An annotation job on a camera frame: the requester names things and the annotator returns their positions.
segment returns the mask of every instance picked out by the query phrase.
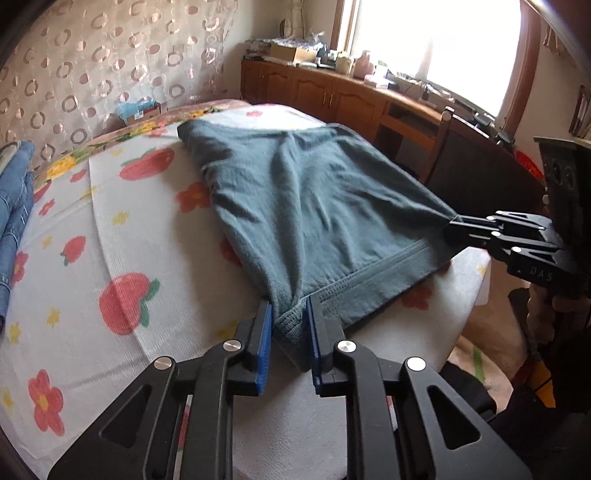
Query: white bedsheet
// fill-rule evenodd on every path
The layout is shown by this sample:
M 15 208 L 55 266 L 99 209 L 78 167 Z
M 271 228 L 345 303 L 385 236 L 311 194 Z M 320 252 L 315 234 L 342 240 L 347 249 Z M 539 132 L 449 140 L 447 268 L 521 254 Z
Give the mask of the white bedsheet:
M 322 124 L 271 105 L 207 118 L 246 128 Z M 24 274 L 0 339 L 0 425 L 42 480 L 156 357 L 201 355 L 256 311 L 258 295 L 224 241 L 176 125 L 158 134 L 123 142 L 55 179 L 21 241 Z M 122 165 L 138 158 L 143 163 Z M 385 358 L 421 355 L 441 367 L 488 263 L 483 251 L 463 251 L 355 340 Z M 125 298 L 137 296 L 125 305 L 124 325 L 112 282 Z M 274 345 L 265 395 L 235 402 L 235 478 L 341 479 L 345 464 L 344 399 L 317 397 L 310 373 Z

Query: blue jeans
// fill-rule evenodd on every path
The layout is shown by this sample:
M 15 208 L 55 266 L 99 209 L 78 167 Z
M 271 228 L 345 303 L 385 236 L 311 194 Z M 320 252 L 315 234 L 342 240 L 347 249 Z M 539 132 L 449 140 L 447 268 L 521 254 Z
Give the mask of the blue jeans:
M 4 328 L 18 243 L 33 208 L 33 173 L 28 171 L 35 146 L 22 142 L 0 175 L 0 332 Z

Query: window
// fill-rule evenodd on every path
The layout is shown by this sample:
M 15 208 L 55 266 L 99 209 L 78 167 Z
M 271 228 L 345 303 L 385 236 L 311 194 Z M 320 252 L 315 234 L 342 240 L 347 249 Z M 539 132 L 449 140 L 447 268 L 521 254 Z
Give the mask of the window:
M 520 28 L 519 0 L 361 0 L 352 54 L 369 50 L 497 116 Z

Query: person's hand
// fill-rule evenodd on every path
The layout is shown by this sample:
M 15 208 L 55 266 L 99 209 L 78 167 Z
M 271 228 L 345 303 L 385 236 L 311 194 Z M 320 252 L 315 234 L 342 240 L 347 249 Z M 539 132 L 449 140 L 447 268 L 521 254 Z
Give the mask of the person's hand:
M 556 313 L 569 313 L 568 325 L 565 327 L 571 333 L 580 332 L 587 322 L 587 313 L 591 300 L 570 300 L 556 295 L 550 303 L 548 290 L 537 285 L 530 285 L 530 300 L 527 303 L 529 314 L 527 327 L 538 343 L 549 343 L 554 339 L 554 321 Z

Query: wooden cabinet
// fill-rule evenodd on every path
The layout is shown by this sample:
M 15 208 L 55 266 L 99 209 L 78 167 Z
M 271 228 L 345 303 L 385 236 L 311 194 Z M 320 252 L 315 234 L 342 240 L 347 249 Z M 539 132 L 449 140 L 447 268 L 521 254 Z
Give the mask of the wooden cabinet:
M 242 62 L 241 91 L 248 103 L 260 103 L 263 96 L 261 69 L 263 65 L 255 61 Z
M 329 122 L 332 86 L 331 77 L 314 75 L 314 72 L 306 69 L 296 69 L 291 85 L 291 105 L 308 115 Z
M 330 95 L 330 121 L 343 124 L 373 142 L 386 100 L 373 90 L 355 83 L 335 80 Z
M 324 122 L 346 125 L 370 142 L 375 141 L 380 123 L 413 141 L 425 140 L 415 126 L 388 116 L 390 105 L 423 118 L 435 129 L 441 121 L 440 113 L 404 95 L 376 90 L 359 80 L 320 69 L 244 60 L 241 89 L 242 97 L 249 103 L 289 105 Z M 433 140 L 429 137 L 419 144 L 430 151 Z
M 262 89 L 265 92 L 266 103 L 290 105 L 292 68 L 282 65 L 263 66 Z

